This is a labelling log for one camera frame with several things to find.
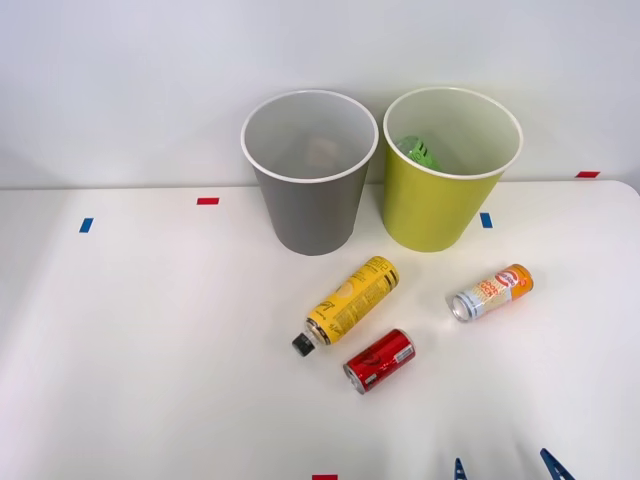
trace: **red soda can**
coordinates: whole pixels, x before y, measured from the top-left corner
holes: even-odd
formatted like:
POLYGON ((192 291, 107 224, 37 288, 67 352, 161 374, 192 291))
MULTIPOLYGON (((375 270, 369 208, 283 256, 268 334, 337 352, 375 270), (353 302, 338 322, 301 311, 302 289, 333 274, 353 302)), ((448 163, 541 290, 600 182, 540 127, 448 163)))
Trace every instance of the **red soda can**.
POLYGON ((409 336, 397 328, 344 364, 344 373, 364 394, 416 356, 409 336))

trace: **yellow can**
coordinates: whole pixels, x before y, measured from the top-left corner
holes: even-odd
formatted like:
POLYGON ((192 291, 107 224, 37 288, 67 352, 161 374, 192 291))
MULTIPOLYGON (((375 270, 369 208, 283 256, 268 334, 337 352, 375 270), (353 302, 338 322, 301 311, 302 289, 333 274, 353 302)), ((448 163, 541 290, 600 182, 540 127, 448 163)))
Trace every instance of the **yellow can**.
POLYGON ((400 275, 383 257, 373 257, 318 304, 305 321, 305 331, 292 342, 303 357, 317 345, 340 340, 380 300, 398 286, 400 275))

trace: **label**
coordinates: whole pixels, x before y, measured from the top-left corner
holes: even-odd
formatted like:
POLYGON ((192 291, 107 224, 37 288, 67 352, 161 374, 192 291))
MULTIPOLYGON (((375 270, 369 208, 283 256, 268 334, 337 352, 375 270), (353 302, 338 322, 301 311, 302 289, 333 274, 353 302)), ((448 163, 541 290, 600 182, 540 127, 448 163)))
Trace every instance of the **label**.
POLYGON ((413 353, 413 345, 407 345, 400 352, 396 353, 393 359, 396 363, 402 363, 404 360, 413 353))
POLYGON ((391 262, 373 257, 314 308, 307 315, 307 322, 322 329, 327 343, 335 343, 386 297, 399 280, 391 262))

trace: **white rim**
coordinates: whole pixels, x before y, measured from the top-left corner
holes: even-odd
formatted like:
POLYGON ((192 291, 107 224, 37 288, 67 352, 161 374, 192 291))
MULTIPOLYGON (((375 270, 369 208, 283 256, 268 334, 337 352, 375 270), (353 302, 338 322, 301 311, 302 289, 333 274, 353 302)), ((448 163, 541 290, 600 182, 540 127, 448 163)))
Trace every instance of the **white rim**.
POLYGON ((423 172, 429 173, 431 175, 436 175, 438 177, 443 177, 443 178, 452 178, 455 180, 479 180, 481 178, 493 177, 494 175, 504 172, 507 168, 509 168, 513 164, 513 162, 517 160, 518 156, 520 155, 520 152, 522 151, 522 145, 524 143, 524 137, 522 135, 522 127, 520 126, 520 122, 518 122, 518 119, 509 110, 507 110, 507 108, 504 105, 495 101, 491 97, 487 97, 486 95, 483 95, 482 93, 478 93, 478 92, 474 92, 473 90, 468 90, 466 88, 458 88, 458 87, 426 87, 426 88, 419 88, 418 90, 413 90, 409 93, 405 93, 400 98, 396 99, 396 101, 393 102, 387 109, 387 112, 384 114, 384 120, 382 121, 382 130, 384 131, 384 138, 387 140, 387 143, 389 144, 389 146, 401 159, 403 159, 409 165, 411 165, 414 168, 417 168, 418 170, 422 170, 423 172), (422 165, 419 165, 416 162, 412 161, 410 158, 406 157, 400 150, 398 150, 398 147, 396 147, 395 143, 393 143, 393 140, 391 139, 391 136, 389 135, 389 130, 387 128, 387 121, 389 120, 389 114, 391 113, 393 108, 405 98, 410 97, 411 95, 415 95, 416 93, 425 92, 427 90, 456 90, 458 92, 470 93, 471 95, 475 95, 476 97, 480 97, 483 100, 486 100, 494 104, 496 107, 502 110, 509 117, 513 125, 516 127, 516 130, 518 131, 518 150, 516 150, 516 153, 513 155, 513 158, 509 160, 509 162, 505 163, 502 167, 492 170, 491 172, 481 173, 479 175, 452 175, 450 173, 442 173, 436 170, 431 170, 427 167, 423 167, 422 165))
POLYGON ((365 163, 367 163, 369 161, 369 159, 371 158, 371 156, 373 155, 373 152, 376 151, 376 147, 378 146, 379 136, 380 136, 380 134, 378 132, 378 124, 376 123, 375 118, 373 118, 373 115, 371 114, 371 112, 369 110, 367 110, 364 107, 364 105, 362 105, 360 102, 357 102, 353 98, 347 97, 346 95, 342 95, 341 93, 331 92, 329 90, 296 90, 296 91, 293 91, 293 92, 287 92, 287 93, 283 93, 281 95, 277 95, 277 96, 275 96, 273 98, 270 98, 269 100, 266 100, 265 102, 262 102, 260 105, 258 105, 249 114, 247 119, 244 121, 244 125, 242 125, 242 130, 240 132, 240 144, 242 145, 242 151, 244 152, 244 155, 249 159, 249 161, 251 162, 251 165, 253 165, 255 168, 260 170, 265 175, 269 175, 270 177, 277 178, 278 180, 283 180, 285 182, 291 182, 291 183, 323 183, 323 182, 330 182, 331 180, 337 180, 337 179, 342 178, 342 177, 346 177, 347 175, 349 175, 350 173, 355 172, 360 167, 362 167, 365 163), (338 97, 338 98, 341 98, 343 100, 347 100, 348 102, 358 106, 367 115, 369 120, 371 120, 371 126, 373 127, 373 133, 374 133, 374 135, 373 135, 373 144, 371 145, 371 149, 365 155, 365 157, 362 160, 360 160, 356 165, 354 165, 353 167, 349 168, 348 170, 345 170, 344 172, 340 172, 340 173, 336 173, 335 175, 331 175, 330 177, 293 178, 293 177, 285 177, 284 175, 278 175, 277 173, 274 173, 271 170, 267 170, 265 167, 263 167, 262 165, 260 165, 258 162, 256 162, 254 160, 254 158, 249 153, 249 150, 247 149, 247 145, 245 143, 245 133, 246 133, 246 130, 247 130, 247 126, 249 125, 249 122, 251 122, 251 119, 254 117, 254 115, 256 113, 258 113, 259 110, 261 110, 262 108, 266 107, 270 103, 273 103, 273 102, 275 102, 277 100, 280 100, 281 98, 284 98, 284 97, 290 97, 290 96, 293 96, 293 95, 300 95, 302 93, 321 93, 321 94, 324 94, 324 95, 332 95, 334 97, 338 97))

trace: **can top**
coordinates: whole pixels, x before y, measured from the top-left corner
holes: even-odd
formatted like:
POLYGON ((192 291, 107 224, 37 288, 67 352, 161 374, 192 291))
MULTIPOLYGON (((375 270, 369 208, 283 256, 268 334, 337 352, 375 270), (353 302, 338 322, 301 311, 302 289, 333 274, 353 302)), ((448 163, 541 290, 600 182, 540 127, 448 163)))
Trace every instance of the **can top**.
POLYGON ((298 335, 293 340, 293 342, 291 342, 291 344, 293 345, 293 348, 295 348, 296 351, 303 357, 309 355, 316 348, 313 342, 304 333, 298 335))
POLYGON ((451 311, 462 322, 468 322, 471 318, 471 312, 458 296, 451 299, 451 311))

